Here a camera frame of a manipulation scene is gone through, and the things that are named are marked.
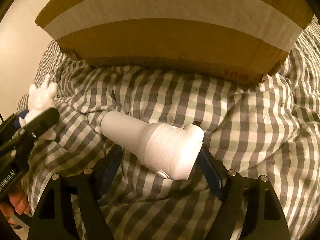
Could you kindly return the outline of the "person left hand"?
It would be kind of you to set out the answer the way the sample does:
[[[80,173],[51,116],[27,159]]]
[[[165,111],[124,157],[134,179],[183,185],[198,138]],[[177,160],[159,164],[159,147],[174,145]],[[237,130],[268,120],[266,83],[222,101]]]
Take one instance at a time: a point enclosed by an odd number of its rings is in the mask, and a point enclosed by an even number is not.
[[[23,213],[28,214],[30,211],[30,206],[20,183],[17,183],[11,188],[8,196],[10,205],[1,203],[1,212],[3,213],[7,222],[14,225],[16,224],[12,218],[14,212],[16,211],[19,215]]]

